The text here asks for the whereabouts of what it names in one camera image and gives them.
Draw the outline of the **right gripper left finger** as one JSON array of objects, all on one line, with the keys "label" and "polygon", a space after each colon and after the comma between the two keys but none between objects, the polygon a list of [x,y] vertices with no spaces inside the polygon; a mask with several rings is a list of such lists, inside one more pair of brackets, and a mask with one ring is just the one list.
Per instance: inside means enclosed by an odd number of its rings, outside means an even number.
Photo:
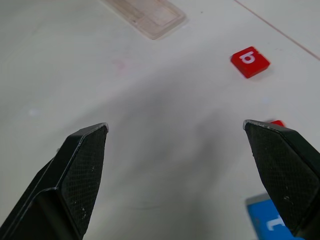
[{"label": "right gripper left finger", "polygon": [[109,127],[69,135],[0,227],[2,240],[81,240],[100,188]]}]

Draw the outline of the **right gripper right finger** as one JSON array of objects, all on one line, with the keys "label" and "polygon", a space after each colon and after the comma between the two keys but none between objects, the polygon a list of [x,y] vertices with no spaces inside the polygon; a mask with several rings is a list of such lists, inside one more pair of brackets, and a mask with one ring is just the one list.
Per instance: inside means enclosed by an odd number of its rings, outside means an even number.
[{"label": "right gripper right finger", "polygon": [[252,155],[270,199],[293,236],[320,238],[320,153],[297,131],[247,119]]}]

